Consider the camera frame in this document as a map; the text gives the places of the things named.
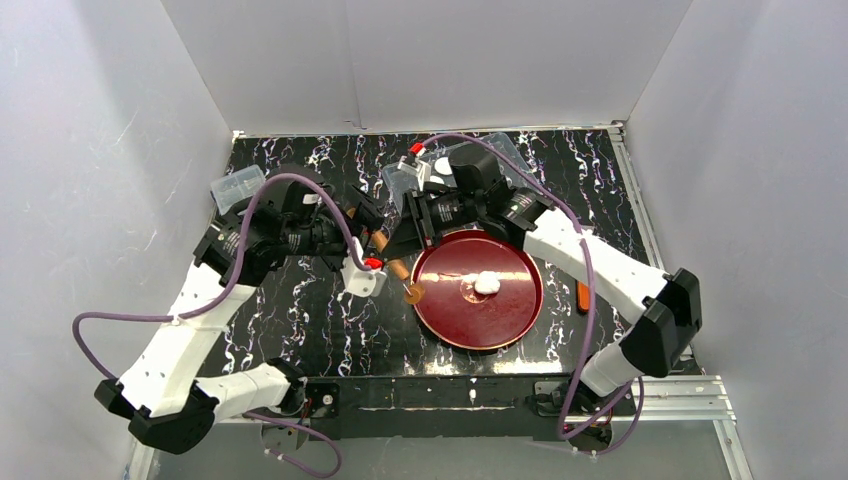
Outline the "white dough ball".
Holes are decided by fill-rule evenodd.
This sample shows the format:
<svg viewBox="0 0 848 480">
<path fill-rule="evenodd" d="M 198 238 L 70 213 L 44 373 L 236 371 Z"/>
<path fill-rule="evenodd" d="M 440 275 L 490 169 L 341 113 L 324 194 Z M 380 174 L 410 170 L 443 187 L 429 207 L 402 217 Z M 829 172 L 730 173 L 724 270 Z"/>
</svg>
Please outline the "white dough ball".
<svg viewBox="0 0 848 480">
<path fill-rule="evenodd" d="M 499 274 L 495 271 L 482 271 L 473 281 L 473 290 L 478 295 L 494 295 L 499 292 L 500 288 Z"/>
</svg>

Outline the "round red tray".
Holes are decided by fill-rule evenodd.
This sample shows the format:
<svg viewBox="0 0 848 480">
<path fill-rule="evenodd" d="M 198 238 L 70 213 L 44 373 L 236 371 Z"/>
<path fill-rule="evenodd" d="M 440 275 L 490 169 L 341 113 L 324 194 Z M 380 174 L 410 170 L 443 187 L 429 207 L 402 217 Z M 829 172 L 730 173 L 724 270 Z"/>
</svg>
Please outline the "round red tray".
<svg viewBox="0 0 848 480">
<path fill-rule="evenodd" d="M 535 324 L 544 299 L 534 260 L 478 229 L 450 233 L 422 252 L 412 281 L 424 290 L 414 305 L 420 323 L 466 350 L 515 343 Z"/>
</svg>

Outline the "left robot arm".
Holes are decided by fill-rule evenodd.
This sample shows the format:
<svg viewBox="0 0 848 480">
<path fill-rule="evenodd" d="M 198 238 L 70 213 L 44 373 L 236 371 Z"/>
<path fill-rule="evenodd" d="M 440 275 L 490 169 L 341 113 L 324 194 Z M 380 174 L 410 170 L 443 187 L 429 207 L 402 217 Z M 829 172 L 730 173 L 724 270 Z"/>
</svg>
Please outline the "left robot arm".
<svg viewBox="0 0 848 480">
<path fill-rule="evenodd" d="M 336 196 L 318 173 L 289 165 L 248 167 L 213 182 L 218 217 L 194 250 L 185 282 L 133 365 L 108 375 L 95 396 L 128 421 L 142 444 L 172 454 L 194 448 L 211 428 L 257 409 L 300 413 L 306 375 L 283 359 L 247 371 L 201 377 L 200 368 L 237 311 L 289 257 L 314 257 L 347 292 L 379 294 L 386 279 L 362 239 L 383 224 L 375 199 L 356 187 Z"/>
</svg>

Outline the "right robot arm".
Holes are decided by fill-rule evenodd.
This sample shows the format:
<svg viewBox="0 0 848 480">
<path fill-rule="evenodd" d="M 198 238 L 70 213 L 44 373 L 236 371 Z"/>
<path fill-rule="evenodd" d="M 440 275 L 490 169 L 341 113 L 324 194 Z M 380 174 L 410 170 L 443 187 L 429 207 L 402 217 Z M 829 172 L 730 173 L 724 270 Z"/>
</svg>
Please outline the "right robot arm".
<svg viewBox="0 0 848 480">
<path fill-rule="evenodd" d="M 583 227 L 574 212 L 508 156 L 465 136 L 448 155 L 454 183 L 407 190 L 383 255 L 395 260 L 441 244 L 446 231 L 476 223 L 495 239 L 584 283 L 630 324 L 624 336 L 583 360 L 576 386 L 597 397 L 629 382 L 663 378 L 702 327 L 700 282 L 639 262 Z"/>
</svg>

